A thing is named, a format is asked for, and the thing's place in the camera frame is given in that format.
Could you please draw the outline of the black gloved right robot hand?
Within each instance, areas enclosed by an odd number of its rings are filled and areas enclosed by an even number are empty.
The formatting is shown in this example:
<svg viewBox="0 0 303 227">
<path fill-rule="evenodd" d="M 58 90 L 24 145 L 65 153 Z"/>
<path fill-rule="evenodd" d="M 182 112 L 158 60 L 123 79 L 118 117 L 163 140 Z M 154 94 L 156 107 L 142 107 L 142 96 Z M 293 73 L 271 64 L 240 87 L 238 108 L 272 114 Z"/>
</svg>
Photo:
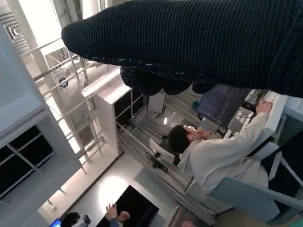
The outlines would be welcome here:
<svg viewBox="0 0 303 227">
<path fill-rule="evenodd" d="M 152 96 L 216 85 L 303 95 L 300 0 L 131 0 L 62 29 L 80 57 Z"/>
</svg>

